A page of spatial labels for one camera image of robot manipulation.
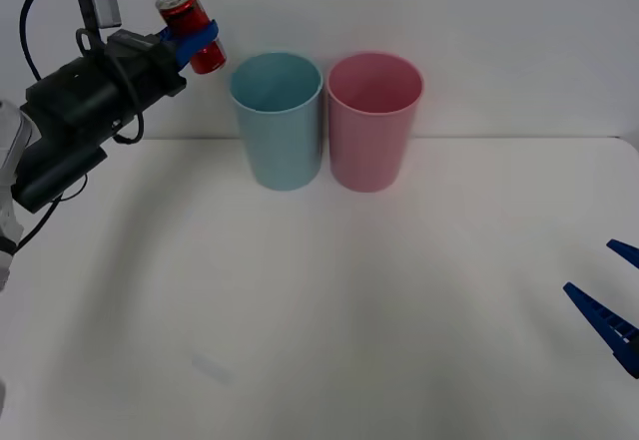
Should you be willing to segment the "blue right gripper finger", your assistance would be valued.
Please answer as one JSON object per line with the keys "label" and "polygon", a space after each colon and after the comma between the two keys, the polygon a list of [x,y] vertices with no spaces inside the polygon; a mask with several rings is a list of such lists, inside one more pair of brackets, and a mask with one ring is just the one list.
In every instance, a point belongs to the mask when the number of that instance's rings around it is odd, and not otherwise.
{"label": "blue right gripper finger", "polygon": [[627,260],[632,265],[639,265],[639,248],[625,242],[611,239],[606,246]]}
{"label": "blue right gripper finger", "polygon": [[615,359],[635,379],[638,378],[638,328],[571,282],[564,292],[598,335],[611,349]]}

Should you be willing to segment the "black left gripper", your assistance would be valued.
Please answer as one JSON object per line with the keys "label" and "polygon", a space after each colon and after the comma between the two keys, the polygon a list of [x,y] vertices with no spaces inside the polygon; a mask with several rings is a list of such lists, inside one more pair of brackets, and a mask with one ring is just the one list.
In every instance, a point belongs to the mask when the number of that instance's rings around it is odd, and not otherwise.
{"label": "black left gripper", "polygon": [[[106,51],[124,69],[139,107],[145,111],[162,98],[175,97],[186,88],[187,80],[180,75],[180,68],[189,63],[194,69],[221,67],[218,34],[215,20],[187,35],[172,34],[169,27],[158,35],[121,29],[108,37]],[[171,43],[176,45],[176,53]]]}

